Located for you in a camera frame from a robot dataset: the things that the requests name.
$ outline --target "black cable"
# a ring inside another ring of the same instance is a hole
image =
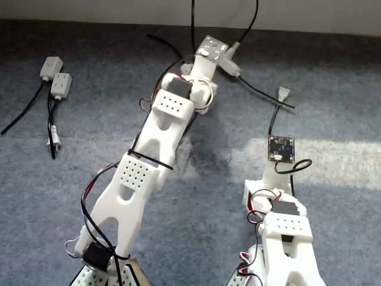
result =
[[[147,156],[147,155],[144,155],[142,153],[136,152],[135,150],[129,149],[127,153],[128,153],[128,155],[134,154],[135,156],[143,157],[143,158],[145,158],[145,159],[147,159],[149,161],[152,161],[152,162],[154,162],[156,164],[162,165],[163,167],[165,167],[167,169],[173,170],[172,166],[169,166],[169,165],[167,165],[167,164],[165,164],[165,163],[163,163],[163,162],[161,162],[161,161],[159,161],[159,160],[157,160],[155,158],[152,158],[150,156]]]
[[[184,129],[184,133],[183,133],[182,137],[184,137],[188,133],[189,129],[192,127],[194,121],[196,120],[197,115],[198,115],[197,112],[193,113],[192,117],[190,118],[190,121],[188,122],[188,125]]]
[[[196,41],[195,41],[195,0],[192,0],[192,11],[190,21],[190,37],[192,41],[193,54],[196,54]]]
[[[52,113],[51,98],[52,98],[52,95],[51,95],[51,92],[49,90],[49,92],[48,92],[48,137],[49,137],[49,149],[50,149],[50,153],[52,154],[52,158],[53,158],[53,153],[54,153],[54,157],[55,157],[55,151],[52,150],[52,146],[54,143],[53,143],[51,125],[54,125],[54,117],[52,117],[50,119],[50,114]]]
[[[158,80],[156,81],[154,90],[152,91],[152,94],[151,94],[151,103],[153,103],[154,100],[155,100],[155,96],[156,96],[158,87],[159,87],[159,85],[160,85],[161,80],[162,80],[163,77],[165,76],[165,74],[166,74],[170,69],[172,69],[172,67],[174,67],[176,64],[182,63],[183,61],[186,61],[186,60],[188,60],[189,58],[193,58],[193,57],[195,57],[195,55],[188,55],[188,56],[182,58],[181,60],[175,61],[174,63],[170,64],[170,65],[169,65],[169,66],[162,72],[162,74],[160,75],[160,77],[159,77]],[[147,121],[147,118],[148,118],[148,114],[147,114],[147,116],[145,117],[145,120],[144,120],[143,124],[140,126],[140,128],[139,128],[139,130],[138,130],[138,133],[136,134],[135,139],[134,139],[134,141],[133,141],[133,143],[132,143],[131,150],[133,150],[133,151],[135,150],[136,144],[138,143],[140,134],[142,133],[142,130],[143,130],[144,124],[145,124],[146,121]]]
[[[53,145],[53,136],[52,136],[52,122],[54,121],[53,116],[54,112],[56,111],[58,107],[59,100],[54,100],[53,107],[51,108],[51,111],[49,112],[49,117],[48,117],[48,135],[49,135],[49,143],[50,143],[50,153],[52,155],[52,159],[55,160],[55,149]]]
[[[257,19],[258,9],[259,9],[259,1],[257,0],[257,2],[255,4],[254,17],[252,18],[249,27],[247,27],[247,29],[244,31],[244,33],[242,34],[242,36],[239,38],[239,40],[237,42],[241,43],[243,41],[243,39],[246,37],[246,35],[250,32],[252,25],[254,25],[254,22]]]
[[[294,166],[292,167],[291,170],[285,170],[285,171],[278,171],[277,170],[278,163],[279,163],[279,161],[275,162],[274,171],[280,175],[288,175],[288,174],[294,174],[294,173],[299,172],[301,170],[307,169],[308,167],[310,167],[312,165],[312,160],[311,159],[300,160],[299,162],[296,162],[294,164]],[[297,168],[297,166],[299,166],[300,164],[303,164],[303,163],[307,163],[307,164],[303,165],[302,167]]]
[[[254,258],[253,258],[253,260],[251,261],[251,263],[250,264],[244,264],[244,265],[239,265],[238,266],[238,268],[237,268],[237,275],[238,276],[243,276],[243,277],[247,277],[247,276],[253,276],[253,277],[256,277],[258,280],[259,280],[259,282],[261,283],[261,286],[263,286],[263,282],[262,282],[262,279],[257,275],[257,274],[255,274],[255,273],[248,273],[248,272],[246,272],[246,273],[243,273],[243,272],[241,272],[240,270],[241,270],[241,268],[245,268],[246,270],[247,270],[247,268],[249,267],[249,266],[251,266],[254,262],[255,262],[255,260],[257,259],[257,254],[258,254],[258,226],[261,224],[261,223],[263,223],[263,221],[259,221],[258,223],[257,223],[257,225],[254,227],[254,232],[255,232],[255,253],[254,253]]]
[[[51,91],[49,90],[49,93],[48,93],[48,114],[49,114],[49,116],[52,113],[52,107],[51,107],[51,99],[52,99],[52,97],[53,96],[51,94]],[[52,125],[54,125],[54,117],[52,117],[51,123],[52,123]]]
[[[30,110],[30,108],[32,107],[34,101],[36,100],[36,98],[38,97],[38,95],[41,93],[41,90],[44,86],[44,84],[46,83],[45,80],[43,80],[40,84],[40,86],[38,87],[35,95],[33,96],[33,98],[29,101],[29,103],[26,105],[26,107],[24,108],[24,110],[10,123],[8,124],[8,126],[6,128],[4,128],[2,131],[1,131],[1,135],[4,135],[6,134],[18,121],[20,121],[21,118],[23,118],[25,116],[25,114],[27,114],[27,112]]]
[[[256,91],[256,92],[258,92],[258,93],[260,93],[261,95],[264,95],[264,96],[267,97],[268,99],[273,100],[273,101],[275,101],[276,103],[278,103],[278,104],[280,104],[280,105],[284,105],[284,106],[287,106],[287,107],[290,107],[290,108],[295,108],[294,106],[289,105],[289,104],[284,103],[284,102],[281,102],[281,101],[277,100],[275,97],[272,97],[271,95],[269,95],[269,94],[267,94],[267,93],[265,93],[265,92],[263,92],[263,91],[261,91],[261,90],[255,88],[255,87],[253,87],[253,86],[252,86],[250,83],[248,83],[242,76],[238,76],[238,79],[239,79],[241,82],[243,82],[245,85],[247,85],[249,88],[253,89],[254,91]]]
[[[179,51],[179,49],[177,49],[174,45],[172,45],[170,42],[158,37],[158,36],[155,36],[155,35],[152,35],[152,34],[147,34],[147,37],[149,37],[150,39],[153,39],[153,40],[156,40],[160,43],[163,43],[164,45],[167,45],[169,46],[174,52],[175,54],[179,57],[179,58],[183,58],[184,56],[182,55],[182,53]]]
[[[117,271],[117,276],[118,276],[118,284],[119,286],[123,286],[123,283],[122,283],[122,278],[121,278],[121,272],[120,272],[120,267],[119,267],[119,262],[118,262],[118,259],[121,259],[121,260],[127,260],[129,259],[130,256],[128,257],[121,257],[119,255],[116,254],[115,250],[114,250],[114,247],[111,243],[111,241],[107,238],[107,236],[100,230],[100,228],[96,225],[96,223],[94,222],[94,220],[91,218],[91,215],[89,214],[89,212],[87,211],[86,209],[86,205],[85,205],[85,200],[86,200],[86,196],[88,195],[88,192],[90,191],[89,188],[91,189],[95,183],[95,181],[103,174],[105,173],[106,171],[112,169],[113,167],[117,167],[119,164],[119,162],[116,162],[114,164],[110,164],[108,165],[107,167],[103,168],[102,170],[100,170],[94,177],[93,179],[91,180],[91,182],[88,184],[88,186],[83,190],[82,192],[82,195],[81,195],[81,208],[82,208],[82,213],[83,213],[83,218],[85,220],[85,225],[86,225],[86,228],[90,234],[90,236],[92,237],[92,239],[101,247],[103,247],[104,249],[107,249],[108,251],[111,252],[111,254],[113,255],[114,257],[114,261],[115,261],[115,266],[116,266],[116,271]],[[97,231],[97,233],[105,240],[105,242],[107,243],[108,245],[108,248],[105,247],[93,234],[92,232],[90,231],[89,229],[89,226],[88,226],[88,222],[87,220],[92,224],[92,226],[94,227],[94,229]]]
[[[308,168],[312,165],[312,160],[311,159],[305,159],[305,160],[301,160],[299,162],[296,162],[293,166],[292,166],[292,170],[293,170],[293,173],[297,172],[296,171],[296,167],[298,167],[300,164],[303,164],[304,162],[306,161],[310,161],[311,163],[308,164],[307,166],[304,166],[303,169],[305,168]],[[296,195],[295,195],[295,190],[293,188],[293,173],[290,175],[290,185],[291,185],[291,193],[292,193],[292,196],[296,198]]]
[[[273,113],[273,117],[271,118],[271,121],[270,121],[270,126],[268,127],[268,135],[270,136],[271,135],[271,132],[273,130],[273,126],[274,126],[274,122],[275,122],[275,118],[278,114],[278,111],[280,109],[280,105],[277,105],[275,107],[275,110],[274,110],[274,113]]]
[[[180,64],[180,63],[182,63],[182,62],[184,62],[184,61],[186,61],[186,60],[188,60],[188,59],[190,59],[190,58],[193,58],[193,57],[195,57],[194,54],[192,54],[192,55],[187,55],[186,57],[182,58],[181,60],[178,60],[178,61],[175,61],[175,62],[171,63],[171,64],[170,64],[170,65],[163,71],[163,73],[160,75],[160,77],[159,77],[158,80],[156,81],[155,88],[154,88],[154,90],[152,91],[152,95],[151,95],[151,102],[152,102],[152,103],[154,102],[154,99],[155,99],[155,96],[156,96],[156,92],[157,92],[158,87],[159,87],[159,85],[160,85],[160,82],[161,82],[161,80],[163,79],[163,77],[165,76],[165,74],[166,74],[170,69],[172,69],[172,67],[174,67],[176,64]]]

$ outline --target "wire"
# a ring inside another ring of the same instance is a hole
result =
[[[280,105],[277,105],[275,107],[275,110],[274,110],[274,113],[273,113],[273,117],[271,118],[271,121],[270,121],[270,126],[268,127],[268,135],[270,136],[271,135],[271,132],[273,130],[273,126],[274,126],[274,122],[275,122],[275,118],[278,114],[278,111],[280,109]]]
[[[250,215],[255,215],[256,213],[259,213],[260,215],[263,215],[263,216],[265,216],[266,215],[266,213],[264,213],[264,212],[260,212],[259,210],[251,210],[250,212],[248,212],[248,215],[247,215],[247,219],[248,219],[248,222],[249,223],[251,223],[252,225],[257,225],[258,223],[260,223],[261,222],[261,220],[259,220],[259,221],[254,221],[254,220],[251,220],[249,217],[250,217]]]
[[[73,242],[75,242],[75,241],[77,241],[79,239],[79,236],[77,237],[77,238],[75,238],[75,239],[73,239],[73,240],[68,240],[68,241],[66,241],[65,242],[65,251],[66,251],[66,253],[71,257],[71,258],[79,258],[79,256],[76,256],[74,253],[72,253],[72,252],[70,252],[68,249],[67,249],[67,245],[69,244],[69,243],[73,243]]]
[[[211,104],[212,104],[212,101],[213,101],[213,98],[214,98],[214,92],[213,92],[213,88],[212,86],[210,85],[210,82],[208,82],[207,80],[203,80],[203,79],[199,79],[198,80],[199,82],[204,82],[208,87],[209,87],[209,90],[210,90],[210,97],[209,97],[209,101],[208,103],[201,107],[201,108],[195,108],[195,110],[205,110],[207,109]]]
[[[250,32],[252,25],[254,25],[254,22],[257,19],[258,9],[259,9],[259,1],[257,0],[255,3],[255,13],[254,13],[254,16],[250,22],[250,25],[249,25],[249,27],[246,28],[246,30],[244,31],[244,33],[242,34],[242,36],[239,38],[239,40],[237,42],[241,43],[243,41],[243,39],[246,37],[246,35]]]
[[[195,41],[195,0],[192,0],[191,20],[190,20],[190,39],[192,41],[193,54],[196,54],[196,41]]]
[[[296,162],[293,166],[292,166],[292,170],[293,170],[293,173],[297,172],[296,170],[296,167],[298,167],[300,164],[303,164],[304,162],[306,161],[310,161],[311,163],[308,164],[306,167],[304,166],[303,169],[306,169],[308,167],[310,167],[312,165],[312,160],[311,159],[305,159],[305,160],[301,160],[299,162]],[[295,195],[295,190],[293,188],[293,173],[290,175],[290,185],[291,185],[291,193],[292,193],[292,196],[296,198],[296,195]]]
[[[146,99],[146,98],[141,98],[140,100],[139,100],[139,106],[140,106],[140,108],[142,109],[142,110],[144,110],[144,112],[147,114],[147,115],[149,115],[149,111],[147,110],[147,109],[145,109],[144,108],[144,106],[143,106],[143,101],[145,101],[145,102],[148,102],[148,103],[152,103],[152,102],[150,102],[150,100],[148,100],[148,99]]]
[[[169,46],[173,51],[174,53],[179,57],[179,58],[183,58],[184,56],[182,55],[182,53],[179,51],[179,49],[177,49],[174,45],[172,45],[170,42],[158,37],[158,36],[155,36],[155,35],[152,35],[152,34],[147,34],[147,37],[149,37],[150,39],[153,39],[155,41],[158,41],[160,43],[163,43],[164,45],[167,45]]]
[[[267,191],[267,192],[270,192],[272,195],[274,195],[274,200],[279,200],[280,199],[280,196],[282,195],[282,193],[280,192],[279,195],[276,195],[275,192],[273,192],[272,190],[270,189],[258,189],[256,190],[255,192],[253,192],[250,197],[249,197],[249,201],[250,201],[250,210],[253,210],[253,205],[252,205],[252,201],[251,199],[253,198],[253,196],[255,196],[256,194],[258,194],[259,192],[262,192],[262,191]]]
[[[188,125],[184,129],[184,133],[183,133],[182,138],[184,138],[184,136],[188,133],[189,129],[191,128],[191,126],[193,125],[194,121],[196,120],[197,115],[198,115],[197,112],[193,112],[193,115],[190,118],[190,121],[188,122]]]
[[[300,160],[299,162],[294,164],[294,166],[292,167],[291,170],[285,170],[285,171],[278,171],[277,170],[278,163],[279,163],[279,161],[275,162],[274,171],[280,175],[288,175],[288,174],[294,174],[294,173],[299,172],[301,170],[307,169],[308,167],[310,167],[312,165],[312,160],[311,159]],[[299,166],[300,164],[303,164],[303,163],[307,163],[307,164],[303,165],[302,167],[297,168],[297,166]]]
[[[151,102],[154,102],[154,99],[155,99],[155,96],[156,96],[156,93],[160,90],[158,87],[160,85],[160,82],[161,80],[163,79],[163,77],[165,76],[165,74],[170,70],[172,69],[172,67],[174,67],[176,64],[179,64],[179,63],[182,63],[190,58],[193,58],[193,57],[196,57],[196,55],[192,54],[192,55],[187,55],[186,57],[182,58],[181,60],[178,60],[178,61],[175,61],[173,63],[171,63],[163,72],[162,74],[160,75],[160,77],[158,78],[158,80],[156,81],[156,84],[155,84],[155,88],[152,92],[152,95],[151,95]]]
[[[142,154],[142,153],[136,152],[136,151],[134,151],[134,150],[132,150],[132,149],[129,149],[127,153],[128,153],[128,155],[130,155],[130,154],[134,154],[135,156],[143,157],[143,158],[145,158],[145,159],[147,159],[147,160],[150,160],[150,161],[152,161],[152,162],[154,162],[154,163],[156,163],[156,164],[162,165],[163,167],[165,167],[165,168],[167,168],[167,169],[173,170],[173,167],[172,167],[172,166],[169,166],[169,165],[167,165],[167,164],[165,164],[165,163],[163,163],[163,162],[161,162],[161,161],[159,161],[159,160],[157,160],[157,159],[155,159],[155,158],[152,158],[152,157],[150,157],[150,156],[147,156],[147,155],[144,155],[144,154]]]
[[[261,283],[261,286],[263,286],[263,282],[261,280],[261,278],[255,274],[255,273],[248,273],[247,272],[247,269],[255,262],[255,260],[257,259],[257,255],[258,255],[258,227],[259,225],[263,223],[263,221],[260,221],[257,223],[257,225],[255,226],[254,228],[254,232],[255,232],[255,253],[254,253],[254,258],[253,260],[250,262],[250,263],[243,263],[241,265],[239,265],[237,267],[237,275],[238,276],[243,276],[243,277],[256,277],[256,279],[259,280],[259,282]]]
[[[196,56],[195,56],[195,55],[188,55],[188,56],[182,58],[181,60],[175,61],[175,62],[173,62],[172,64],[170,64],[170,65],[169,65],[169,66],[162,72],[162,74],[160,75],[160,77],[159,77],[158,80],[156,81],[154,90],[152,91],[152,94],[151,94],[151,104],[152,104],[152,103],[154,102],[154,100],[155,100],[156,93],[157,93],[158,90],[159,90],[158,87],[159,87],[160,82],[162,81],[163,77],[165,76],[165,74],[166,74],[172,67],[174,67],[176,64],[182,63],[183,61],[186,61],[186,60],[188,60],[189,58],[193,58],[193,57],[196,57]],[[147,114],[147,116],[145,117],[144,122],[143,122],[142,125],[140,126],[140,128],[139,128],[139,130],[138,130],[138,133],[137,133],[136,136],[135,136],[134,141],[132,142],[131,150],[133,150],[133,151],[135,150],[136,144],[138,143],[138,140],[139,140],[140,135],[141,135],[141,133],[142,133],[143,127],[144,127],[144,125],[145,125],[145,123],[146,123],[146,121],[147,121],[147,119],[148,119],[148,114]]]
[[[54,149],[54,144],[53,144],[53,137],[52,137],[52,122],[54,122],[53,116],[54,112],[56,111],[58,107],[59,100],[54,100],[53,107],[51,108],[51,111],[49,112],[49,117],[48,117],[48,135],[49,135],[49,144],[50,144],[50,153],[52,155],[52,159],[55,160],[55,149]]]
[[[261,91],[261,90],[255,88],[255,87],[253,87],[253,86],[252,86],[250,83],[248,83],[242,76],[238,76],[238,79],[239,79],[241,82],[243,82],[245,85],[247,85],[249,88],[253,89],[254,91],[260,93],[261,95],[264,95],[265,97],[267,97],[267,98],[270,99],[270,100],[275,101],[276,103],[278,103],[278,105],[284,105],[284,106],[287,106],[287,107],[290,107],[290,108],[295,108],[294,106],[289,105],[289,104],[284,103],[284,102],[281,102],[281,101],[277,100],[275,97],[272,97],[271,95],[269,95],[269,94],[267,94],[267,93],[265,93],[265,92],[263,92],[263,91]]]
[[[51,125],[54,125],[54,118],[52,117],[51,120],[49,119],[50,114],[52,113],[51,98],[52,98],[52,95],[51,95],[51,91],[49,90],[48,92],[48,137],[49,137],[49,149],[50,149],[50,153],[52,154],[52,152],[55,153],[55,151],[52,150],[52,147],[54,147],[54,143],[53,143],[53,136],[52,136],[52,129],[51,129]]]
[[[110,242],[110,240],[107,238],[107,236],[100,230],[100,228],[96,225],[96,223],[94,222],[94,220],[91,218],[91,215],[89,214],[89,212],[87,211],[86,209],[86,205],[85,205],[85,201],[86,201],[86,198],[87,196],[89,195],[92,187],[94,186],[94,183],[96,182],[96,180],[103,174],[105,173],[106,171],[114,168],[114,167],[117,167],[119,164],[119,161],[116,162],[116,163],[113,163],[113,164],[110,164],[106,167],[104,167],[103,169],[99,170],[98,173],[93,177],[93,179],[90,181],[90,183],[87,185],[87,187],[83,190],[82,192],[82,195],[81,195],[81,208],[82,208],[82,214],[83,214],[83,218],[84,218],[84,221],[85,221],[85,226],[88,230],[88,233],[89,235],[92,237],[92,239],[102,248],[108,250],[114,257],[114,261],[115,261],[115,266],[116,266],[116,271],[117,271],[117,276],[118,276],[118,284],[119,286],[123,286],[123,283],[122,283],[122,278],[121,278],[121,272],[120,272],[120,267],[119,267],[119,262],[118,262],[118,259],[120,260],[128,260],[130,256],[128,257],[122,257],[122,256],[119,256],[118,254],[116,254],[115,250],[114,250],[114,247],[112,245],[112,243]],[[91,223],[91,225],[94,227],[94,229],[97,231],[97,233],[104,239],[104,241],[107,243],[108,247],[104,246],[95,236],[94,234],[90,231],[89,229],[89,225],[88,225],[88,221]]]
[[[41,90],[43,88],[43,86],[45,85],[46,81],[43,80],[40,84],[40,86],[38,87],[35,95],[33,96],[33,98],[29,101],[29,103],[26,105],[26,107],[24,108],[24,110],[10,123],[8,124],[8,126],[6,128],[4,128],[2,131],[1,131],[1,135],[4,135],[6,134],[17,122],[20,121],[21,118],[23,118],[25,116],[25,114],[27,114],[27,112],[30,110],[30,108],[32,107],[33,103],[35,102],[36,98],[38,97],[38,95],[41,93]]]

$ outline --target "power cord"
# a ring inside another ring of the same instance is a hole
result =
[[[278,111],[280,109],[280,105],[277,105],[275,107],[275,110],[274,110],[274,113],[273,113],[273,117],[271,118],[271,121],[270,121],[270,126],[268,127],[268,135],[270,136],[271,135],[271,132],[273,130],[273,126],[274,126],[274,122],[275,122],[275,118],[278,114]]]
[[[242,36],[239,38],[237,43],[241,43],[243,41],[243,39],[246,37],[246,35],[250,32],[252,26],[254,25],[255,20],[257,19],[258,9],[259,9],[259,1],[257,0],[256,4],[255,4],[255,13],[254,13],[254,16],[253,16],[253,18],[252,18],[252,20],[250,22],[250,25],[246,28],[246,30],[244,31]]]
[[[33,96],[33,98],[29,101],[29,103],[26,105],[24,110],[10,124],[8,124],[8,126],[6,128],[4,128],[1,131],[1,135],[5,135],[17,122],[20,121],[21,118],[23,118],[25,116],[25,114],[27,114],[27,112],[32,107],[33,103],[35,102],[35,100],[37,99],[39,94],[41,93],[41,90],[45,86],[46,83],[48,83],[47,80],[42,80],[41,81],[41,84],[38,87],[37,91],[35,92],[35,95]]]
[[[196,54],[196,40],[195,40],[195,0],[192,0],[192,9],[190,17],[190,39],[192,41],[193,54]]]
[[[166,46],[169,46],[174,51],[174,53],[177,55],[178,58],[184,57],[183,54],[179,51],[179,49],[177,49],[174,45],[172,45],[170,42],[164,40],[163,38],[160,38],[160,37],[152,35],[152,34],[147,34],[147,37],[149,37],[150,39],[153,39],[157,42],[163,43]]]
[[[272,97],[271,95],[269,95],[269,94],[267,94],[267,93],[265,93],[265,92],[263,92],[263,91],[261,91],[261,90],[255,88],[255,87],[252,86],[249,82],[247,82],[247,80],[245,80],[242,76],[238,76],[237,78],[238,78],[241,82],[243,82],[246,86],[248,86],[249,88],[251,88],[253,91],[258,92],[258,93],[261,94],[261,95],[264,95],[266,98],[268,98],[268,99],[270,99],[270,100],[276,102],[278,105],[284,105],[284,106],[287,106],[287,107],[290,107],[290,108],[295,108],[294,106],[289,105],[289,104],[284,103],[284,102],[281,102],[281,101],[277,100],[275,97]]]
[[[57,107],[58,107],[58,104],[59,104],[60,100],[55,99],[54,103],[53,103],[53,107],[51,107],[51,98],[52,98],[52,95],[51,95],[51,92],[49,91],[49,93],[48,93],[48,113],[49,113],[49,116],[48,116],[48,136],[49,136],[49,149],[50,149],[50,153],[51,153],[52,159],[55,160],[55,155],[56,155],[56,152],[58,151],[59,147],[58,147],[58,145],[55,146],[55,142],[54,142],[55,140],[53,140],[52,130],[53,130],[54,136],[58,137],[57,130],[56,130],[55,123],[54,123],[54,113],[57,110]]]

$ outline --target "blue carpet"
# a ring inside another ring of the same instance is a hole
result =
[[[4,20],[0,31],[0,128],[38,88],[47,56],[59,55],[73,77],[56,115],[57,160],[46,147],[47,89],[0,137],[0,284],[67,285],[81,267],[64,251],[83,224],[80,193],[129,148],[145,118],[139,98],[176,59],[145,35],[189,54],[189,28]],[[231,44],[241,33],[197,28],[196,42],[209,34]],[[273,132],[296,138],[298,160],[314,160],[295,188],[327,285],[380,285],[380,50],[375,38],[253,31],[235,57],[256,87],[291,89],[296,109],[281,110]],[[238,253],[254,243],[243,180],[261,177],[274,107],[221,72],[215,82],[216,104],[197,118],[175,171],[151,195],[133,249],[154,285],[225,285]],[[111,176],[99,180],[92,202]]]

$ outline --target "metal bracket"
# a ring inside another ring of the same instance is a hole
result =
[[[220,56],[227,50],[227,45],[217,39],[207,36],[198,48],[196,55],[203,55],[208,60],[216,63]]]

